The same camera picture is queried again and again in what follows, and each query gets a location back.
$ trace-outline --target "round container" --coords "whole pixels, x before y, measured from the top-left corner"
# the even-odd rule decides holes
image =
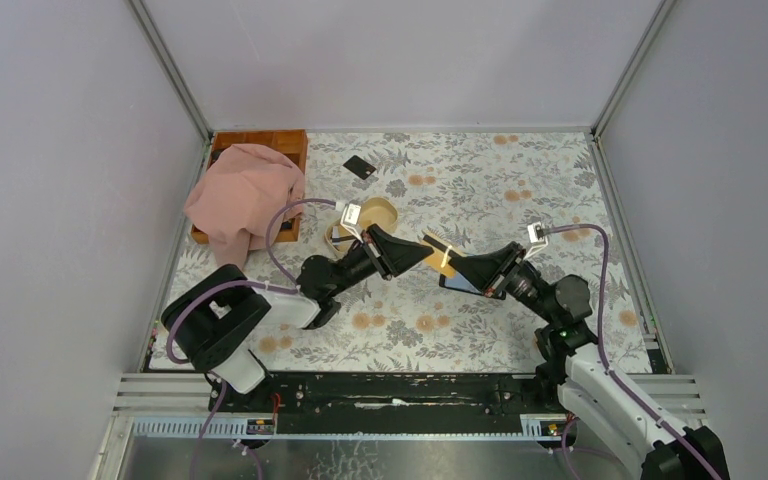
[[[360,218],[358,219],[358,224],[364,230],[375,223],[385,232],[392,234],[396,230],[396,222],[398,220],[399,212],[396,210],[396,207],[384,197],[371,197],[360,206]],[[349,247],[351,247],[354,242],[346,240],[334,244],[331,239],[333,238],[332,236],[335,228],[337,229],[337,238],[350,237],[352,234],[340,225],[339,220],[335,221],[325,229],[325,243],[328,244],[328,247],[331,248],[332,252],[337,255],[342,255],[349,250]]]

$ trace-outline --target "floral tablecloth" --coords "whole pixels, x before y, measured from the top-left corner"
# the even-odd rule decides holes
[[[363,201],[390,199],[399,211],[395,235],[417,239],[427,229],[466,253],[488,253],[510,241],[527,244],[526,226],[610,222],[585,137],[580,133],[340,133],[310,134],[306,196]],[[342,164],[359,155],[377,168],[361,180]],[[296,243],[275,252],[291,271],[312,254],[331,255],[323,232],[335,210],[308,206]],[[167,304],[209,275],[207,246],[188,234]],[[565,274],[596,288],[601,237],[590,231],[552,237],[532,261],[549,281]],[[287,284],[263,251],[253,252],[249,278]],[[489,300],[438,286],[439,274],[420,264],[386,282],[375,276],[337,297],[342,310],[323,328],[261,326],[249,348],[273,370],[531,372],[542,363],[533,332],[544,322],[513,299]],[[608,268],[606,342],[628,372],[651,371],[619,253]],[[589,319],[595,331],[595,315]],[[171,363],[158,328],[149,368]]]

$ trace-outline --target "gray wall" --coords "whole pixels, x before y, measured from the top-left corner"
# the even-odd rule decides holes
[[[123,1],[0,1],[0,479],[86,476],[199,149]]]
[[[658,0],[148,0],[211,126],[590,125]]]
[[[676,363],[768,478],[768,2],[680,2],[604,143]]]

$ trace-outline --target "pink towel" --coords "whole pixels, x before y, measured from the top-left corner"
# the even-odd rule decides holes
[[[281,207],[304,196],[304,174],[289,158],[263,145],[232,145],[199,180],[184,213],[210,238],[217,265],[243,269],[249,250],[266,248],[266,227]],[[301,213],[296,207],[284,220]],[[272,228],[275,241],[280,222]]]

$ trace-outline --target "wooden block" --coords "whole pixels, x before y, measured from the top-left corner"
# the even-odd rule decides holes
[[[238,143],[254,143],[257,145],[266,145],[273,150],[283,153],[291,162],[298,165],[304,172],[307,164],[307,132],[304,130],[266,130],[258,132],[219,132],[213,141],[213,148],[210,151],[210,160],[208,167],[216,161],[213,157],[214,152],[224,150],[231,145]],[[301,218],[298,216],[291,220],[290,229],[281,230],[275,237],[276,243],[295,242],[299,239],[301,230]],[[196,243],[206,245],[209,238],[206,233],[193,226],[190,231]]]

